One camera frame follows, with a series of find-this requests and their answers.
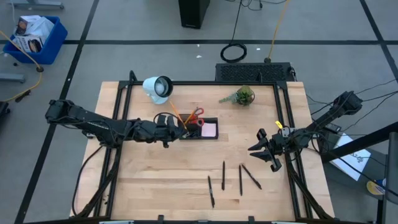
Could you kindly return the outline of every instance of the metal stand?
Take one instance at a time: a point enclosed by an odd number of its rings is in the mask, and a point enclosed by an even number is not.
[[[0,81],[25,82],[25,75],[13,73],[0,73]]]
[[[385,140],[389,140],[386,164],[386,179],[388,184],[386,185],[386,188],[394,192],[398,192],[398,176],[396,176],[396,172],[398,170],[398,122],[340,146],[332,150],[332,154],[330,152],[325,153],[322,155],[322,162],[330,162],[333,159],[336,159],[336,157],[340,158],[352,154]],[[383,199],[379,200],[377,204],[377,224],[384,224],[386,222],[387,200],[398,204],[398,197],[386,191]]]
[[[60,1],[46,1],[46,0],[12,0],[15,7],[48,7],[51,9],[64,9],[62,2]]]

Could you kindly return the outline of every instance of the blue bin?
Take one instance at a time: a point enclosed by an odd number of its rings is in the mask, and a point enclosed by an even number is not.
[[[67,38],[68,31],[60,22],[60,18],[57,16],[46,16],[48,20],[54,23],[54,27],[47,40],[44,43],[42,50],[39,53],[27,53],[29,54],[37,63],[44,65],[51,65],[54,63],[58,52],[61,49],[63,41]],[[15,59],[22,63],[33,63],[31,59],[26,57],[21,51],[19,51],[10,42],[7,42],[3,52],[12,55]]]

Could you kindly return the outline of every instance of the concrete floor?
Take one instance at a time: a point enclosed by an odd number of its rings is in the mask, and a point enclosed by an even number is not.
[[[398,40],[398,2],[367,0],[366,3],[385,40]],[[63,11],[26,11],[24,14],[59,16],[69,32],[68,40],[79,40],[93,0],[64,1]],[[235,39],[270,40],[283,4],[264,3],[262,11],[241,9]],[[237,2],[213,0],[200,30],[180,26],[177,0],[100,0],[87,40],[185,40],[230,39]],[[0,0],[0,30],[12,32],[12,11]],[[357,0],[292,0],[278,39],[282,40],[377,40],[365,12]],[[67,98],[94,110],[101,82],[125,80],[134,70],[138,79],[167,75],[174,80],[214,80],[215,64],[222,63],[224,44],[85,45],[75,70]],[[261,62],[269,45],[248,44],[243,62]],[[51,99],[60,96],[77,45],[63,45],[53,65],[45,65],[44,78],[32,94],[20,103],[12,102],[12,113],[0,126],[0,223],[13,223],[48,130],[44,114]],[[388,45],[398,60],[398,46]],[[239,50],[227,51],[227,57]],[[307,93],[316,100],[331,101],[346,90],[362,90],[394,79],[379,45],[276,45],[274,62],[290,62]],[[0,99],[33,85],[37,79],[33,65],[14,67],[15,60],[0,56],[0,72],[24,73],[24,84],[0,82]],[[363,93],[363,99],[383,95],[398,88],[396,82]],[[364,103],[362,110],[335,123],[343,128],[354,123],[380,100]],[[377,110],[350,128],[347,133],[366,134],[396,122],[398,96],[389,98]],[[320,105],[310,105],[312,111]],[[67,218],[86,139],[79,131],[58,127],[40,175],[25,222]],[[386,153],[387,144],[372,149]],[[335,214],[342,220],[366,222],[376,217],[377,201],[336,182],[328,182]],[[392,208],[390,218],[397,218]]]

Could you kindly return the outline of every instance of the yellow label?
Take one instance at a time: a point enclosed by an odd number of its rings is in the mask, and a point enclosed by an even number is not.
[[[282,124],[279,121],[275,121],[275,124],[278,125],[279,129],[283,128]]]

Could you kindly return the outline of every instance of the black marker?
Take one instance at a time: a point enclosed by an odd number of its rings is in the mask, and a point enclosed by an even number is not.
[[[216,204],[213,198],[213,189],[211,189],[211,180],[210,176],[207,176],[207,180],[209,181],[209,190],[210,190],[210,199],[211,199],[211,206],[214,208],[214,205]]]
[[[225,161],[223,161],[223,181],[221,183],[221,189],[225,189]]]
[[[246,167],[242,164],[243,169],[248,173],[249,177],[254,181],[254,183],[259,187],[261,190],[261,184],[251,175],[251,173],[246,169]]]
[[[242,168],[241,165],[239,165],[239,188],[241,191],[241,196],[243,195],[243,187],[242,187]]]

